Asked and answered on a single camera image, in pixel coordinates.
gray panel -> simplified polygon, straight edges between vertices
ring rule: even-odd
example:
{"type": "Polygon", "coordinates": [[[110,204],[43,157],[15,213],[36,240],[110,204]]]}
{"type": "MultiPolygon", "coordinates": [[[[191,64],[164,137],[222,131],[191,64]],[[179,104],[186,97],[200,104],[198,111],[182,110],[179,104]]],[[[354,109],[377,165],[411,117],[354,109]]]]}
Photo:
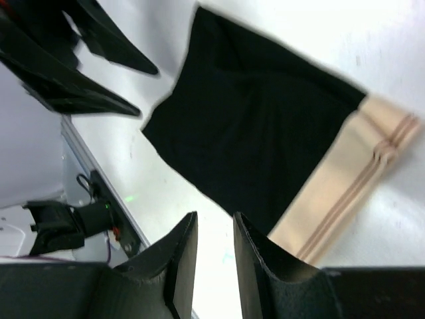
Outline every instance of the gray panel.
{"type": "Polygon", "coordinates": [[[0,207],[62,191],[60,116],[25,93],[0,64],[0,207]]]}

white table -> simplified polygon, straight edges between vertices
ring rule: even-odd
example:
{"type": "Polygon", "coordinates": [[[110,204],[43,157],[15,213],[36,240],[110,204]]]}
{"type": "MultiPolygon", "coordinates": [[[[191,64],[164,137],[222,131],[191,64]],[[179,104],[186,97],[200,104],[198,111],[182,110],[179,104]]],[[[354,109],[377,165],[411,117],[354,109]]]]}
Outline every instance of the white table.
{"type": "MultiPolygon", "coordinates": [[[[203,2],[425,118],[425,2],[203,2]]],[[[83,48],[83,72],[138,105],[145,118],[86,116],[73,122],[151,243],[185,213],[199,212],[194,309],[201,319],[241,318],[231,218],[169,168],[139,131],[153,107],[171,91],[185,55],[195,0],[100,3],[159,65],[162,77],[108,64],[83,48]]],[[[425,265],[423,163],[425,138],[419,138],[325,255],[322,266],[425,265]]]]}

black skirt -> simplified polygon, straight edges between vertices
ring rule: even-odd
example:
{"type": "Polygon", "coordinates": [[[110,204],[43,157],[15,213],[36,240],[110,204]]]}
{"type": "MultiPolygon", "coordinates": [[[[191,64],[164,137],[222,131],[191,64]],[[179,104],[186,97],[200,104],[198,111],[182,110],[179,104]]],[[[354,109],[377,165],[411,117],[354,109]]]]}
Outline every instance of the black skirt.
{"type": "Polygon", "coordinates": [[[267,235],[364,97],[199,7],[177,85],[143,133],[197,189],[267,235]]]}

black plastic piece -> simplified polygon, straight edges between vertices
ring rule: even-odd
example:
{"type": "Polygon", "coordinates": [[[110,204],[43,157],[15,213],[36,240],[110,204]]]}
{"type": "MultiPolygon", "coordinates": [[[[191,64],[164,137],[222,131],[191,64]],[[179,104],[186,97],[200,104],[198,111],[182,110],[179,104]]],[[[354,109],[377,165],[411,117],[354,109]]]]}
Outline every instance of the black plastic piece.
{"type": "Polygon", "coordinates": [[[75,22],[90,52],[148,74],[158,68],[120,31],[96,0],[67,0],[64,10],[75,22]]]}
{"type": "Polygon", "coordinates": [[[233,225],[243,318],[425,318],[425,267],[319,270],[240,213],[233,225]]]}
{"type": "Polygon", "coordinates": [[[189,319],[197,231],[197,214],[190,213],[115,269],[96,263],[2,264],[0,319],[189,319]]]}
{"type": "Polygon", "coordinates": [[[111,62],[148,74],[158,69],[122,34],[95,0],[0,1],[0,61],[49,110],[61,114],[118,113],[138,108],[78,72],[74,54],[80,35],[89,49],[111,62]]]}
{"type": "Polygon", "coordinates": [[[40,255],[84,246],[84,232],[69,207],[57,201],[29,202],[28,209],[35,220],[31,230],[37,237],[30,255],[40,255]]]}
{"type": "Polygon", "coordinates": [[[35,201],[24,208],[35,220],[31,230],[37,232],[30,255],[83,247],[85,238],[114,225],[110,206],[102,200],[78,208],[57,201],[35,201]]]}
{"type": "Polygon", "coordinates": [[[94,188],[94,198],[96,200],[102,200],[110,205],[114,226],[119,230],[117,240],[120,242],[121,246],[124,247],[124,251],[129,258],[135,256],[140,251],[141,240],[137,231],[128,220],[122,206],[118,203],[118,200],[96,170],[90,172],[90,182],[94,188]]]}
{"type": "Polygon", "coordinates": [[[64,13],[73,20],[90,52],[147,74],[158,73],[96,0],[2,0],[0,4],[28,36],[70,67],[78,66],[74,49],[80,35],[72,30],[64,13]]]}
{"type": "Polygon", "coordinates": [[[86,238],[112,229],[114,226],[112,214],[110,205],[102,200],[74,210],[74,216],[79,221],[86,238]]]}

beige band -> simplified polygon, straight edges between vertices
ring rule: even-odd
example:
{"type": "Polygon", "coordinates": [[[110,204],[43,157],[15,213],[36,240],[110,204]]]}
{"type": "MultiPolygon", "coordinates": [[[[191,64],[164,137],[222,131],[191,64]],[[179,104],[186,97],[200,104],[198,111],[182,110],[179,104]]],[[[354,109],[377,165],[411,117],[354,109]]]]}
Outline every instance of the beige band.
{"type": "Polygon", "coordinates": [[[419,127],[412,114],[382,98],[366,97],[276,223],[270,240],[314,264],[419,127]]]}

